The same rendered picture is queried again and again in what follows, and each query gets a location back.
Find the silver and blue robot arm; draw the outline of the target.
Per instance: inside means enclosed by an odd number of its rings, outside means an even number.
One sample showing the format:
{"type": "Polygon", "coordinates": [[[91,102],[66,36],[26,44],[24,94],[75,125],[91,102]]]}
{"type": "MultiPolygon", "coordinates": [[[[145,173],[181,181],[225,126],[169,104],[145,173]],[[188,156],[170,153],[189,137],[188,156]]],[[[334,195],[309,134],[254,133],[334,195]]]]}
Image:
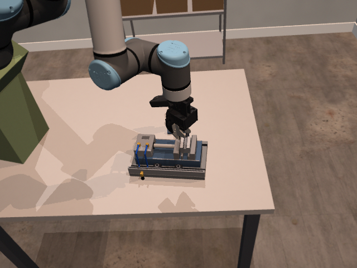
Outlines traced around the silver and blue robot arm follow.
{"type": "MultiPolygon", "coordinates": [[[[124,39],[120,0],[85,0],[94,60],[89,65],[92,81],[112,90],[146,71],[161,76],[163,95],[151,107],[172,107],[191,95],[190,55],[180,41],[160,44],[136,37],[124,39]],[[168,101],[169,100],[169,101],[168,101]]],[[[69,10],[71,0],[0,0],[0,70],[13,57],[15,32],[55,20],[69,10]]]]}

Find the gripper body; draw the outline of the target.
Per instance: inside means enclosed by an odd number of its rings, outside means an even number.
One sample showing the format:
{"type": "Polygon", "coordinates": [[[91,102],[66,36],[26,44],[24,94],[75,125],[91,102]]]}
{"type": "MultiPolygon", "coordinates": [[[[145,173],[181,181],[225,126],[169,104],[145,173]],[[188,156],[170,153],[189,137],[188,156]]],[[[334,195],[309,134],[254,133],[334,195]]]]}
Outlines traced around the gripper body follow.
{"type": "Polygon", "coordinates": [[[178,125],[179,129],[185,132],[185,130],[187,130],[196,121],[198,121],[198,117],[197,108],[190,105],[194,101],[194,98],[189,96],[184,101],[169,101],[173,104],[173,106],[168,107],[168,110],[166,112],[166,118],[169,116],[169,120],[174,124],[178,125]]]}

